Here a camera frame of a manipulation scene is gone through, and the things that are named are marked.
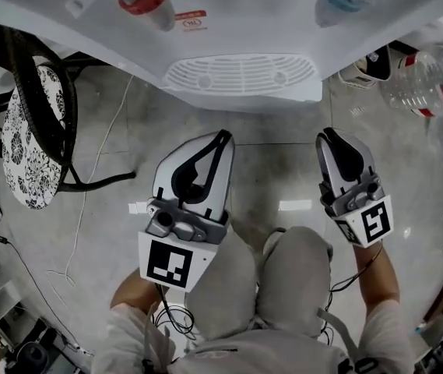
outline gray floor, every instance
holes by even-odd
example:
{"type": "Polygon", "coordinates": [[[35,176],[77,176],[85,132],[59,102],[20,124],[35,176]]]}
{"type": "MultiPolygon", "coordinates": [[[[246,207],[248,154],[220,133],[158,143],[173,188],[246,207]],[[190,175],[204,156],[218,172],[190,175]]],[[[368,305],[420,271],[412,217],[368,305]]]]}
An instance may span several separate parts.
{"type": "MultiPolygon", "coordinates": [[[[76,82],[79,135],[74,164],[88,178],[108,124],[121,101],[129,75],[112,68],[86,69],[76,82]]],[[[429,151],[424,120],[393,111],[377,88],[354,90],[330,79],[323,100],[300,113],[250,115],[200,110],[134,79],[125,109],[104,148],[94,180],[130,169],[133,181],[87,195],[79,244],[69,270],[77,283],[50,275],[66,308],[52,291],[46,270],[64,271],[71,254],[83,196],[58,194],[50,206],[34,211],[9,191],[0,161],[0,233],[18,245],[47,300],[81,345],[93,350],[105,334],[105,317],[119,282],[137,266],[137,231],[147,217],[130,215],[128,204],[150,197],[160,160],[195,136],[230,130],[237,143],[229,205],[234,229],[260,249],[276,226],[306,225],[335,248],[332,280],[355,273],[353,253],[319,203],[321,174],[316,134],[334,125],[370,146],[385,190],[392,196],[394,233],[385,240],[403,293],[406,328],[413,330],[443,283],[443,153],[429,151]],[[280,201],[307,199],[307,210],[279,211],[280,201]]],[[[30,284],[9,247],[0,259],[19,281],[30,284]]],[[[60,327],[29,285],[33,304],[60,327]]],[[[358,338],[365,310],[357,284],[335,295],[332,312],[358,338]]]]}

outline chair seat cushion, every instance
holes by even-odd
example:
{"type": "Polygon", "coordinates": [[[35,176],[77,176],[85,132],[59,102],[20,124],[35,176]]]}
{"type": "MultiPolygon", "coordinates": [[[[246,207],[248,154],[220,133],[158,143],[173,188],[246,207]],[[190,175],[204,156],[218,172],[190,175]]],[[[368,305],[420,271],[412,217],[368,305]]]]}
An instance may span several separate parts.
{"type": "MultiPolygon", "coordinates": [[[[65,127],[64,98],[57,75],[43,65],[37,72],[55,116],[65,127]]],[[[43,152],[30,131],[17,88],[6,111],[2,143],[3,169],[13,195],[31,209],[46,207],[57,192],[62,167],[43,152]]]]}

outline forearm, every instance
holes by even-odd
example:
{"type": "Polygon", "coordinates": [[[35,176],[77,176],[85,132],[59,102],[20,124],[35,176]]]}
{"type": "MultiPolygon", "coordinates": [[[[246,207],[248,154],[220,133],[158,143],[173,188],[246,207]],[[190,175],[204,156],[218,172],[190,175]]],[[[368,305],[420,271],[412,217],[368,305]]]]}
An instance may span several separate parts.
{"type": "Polygon", "coordinates": [[[137,269],[119,285],[112,298],[111,309],[120,303],[126,303],[148,314],[155,302],[160,302],[160,294],[155,283],[142,279],[137,269]]]}
{"type": "MultiPolygon", "coordinates": [[[[370,248],[354,248],[358,270],[362,270],[378,253],[381,243],[370,248]]],[[[361,295],[367,306],[367,316],[383,301],[399,302],[399,285],[396,273],[385,249],[382,248],[375,261],[360,276],[361,295]]]]}

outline person's right arm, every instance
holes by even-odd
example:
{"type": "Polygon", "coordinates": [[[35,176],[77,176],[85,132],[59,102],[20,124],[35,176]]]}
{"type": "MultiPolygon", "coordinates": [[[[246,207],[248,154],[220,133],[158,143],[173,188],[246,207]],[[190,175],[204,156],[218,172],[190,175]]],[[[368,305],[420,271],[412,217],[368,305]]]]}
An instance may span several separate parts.
{"type": "Polygon", "coordinates": [[[396,273],[382,244],[377,242],[370,248],[356,246],[353,248],[358,272],[365,268],[381,249],[375,261],[360,276],[361,295],[367,306],[367,316],[383,301],[399,302],[399,285],[396,273]]]}
{"type": "Polygon", "coordinates": [[[407,328],[399,305],[399,285],[387,252],[377,243],[370,248],[354,247],[358,270],[362,270],[360,289],[367,307],[367,320],[359,349],[364,356],[377,359],[383,372],[413,373],[413,356],[407,328]]]}

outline gray trousers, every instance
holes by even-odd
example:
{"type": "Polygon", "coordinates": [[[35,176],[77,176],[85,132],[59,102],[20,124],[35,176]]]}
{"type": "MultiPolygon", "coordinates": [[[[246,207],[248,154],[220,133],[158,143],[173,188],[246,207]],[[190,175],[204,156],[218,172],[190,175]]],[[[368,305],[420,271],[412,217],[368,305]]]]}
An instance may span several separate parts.
{"type": "Polygon", "coordinates": [[[255,325],[317,337],[322,325],[317,311],[329,296],[331,256],[322,237],[295,227],[265,251],[257,269],[251,249],[230,232],[186,305],[207,340],[255,325]]]}

